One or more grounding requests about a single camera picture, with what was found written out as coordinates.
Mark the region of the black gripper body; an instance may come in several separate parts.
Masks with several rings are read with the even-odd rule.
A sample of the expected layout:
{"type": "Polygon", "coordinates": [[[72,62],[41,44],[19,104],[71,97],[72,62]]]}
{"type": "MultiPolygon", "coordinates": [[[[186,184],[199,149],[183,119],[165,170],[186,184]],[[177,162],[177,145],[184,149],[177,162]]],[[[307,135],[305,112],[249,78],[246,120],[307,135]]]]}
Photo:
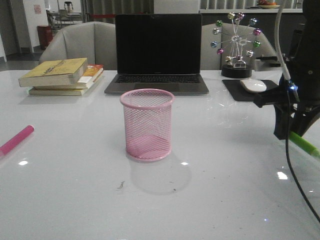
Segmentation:
{"type": "Polygon", "coordinates": [[[279,140],[287,139],[290,132],[302,137],[320,119],[320,64],[291,60],[286,66],[290,82],[282,75],[277,87],[253,97],[259,108],[273,105],[273,134],[279,140]]]}

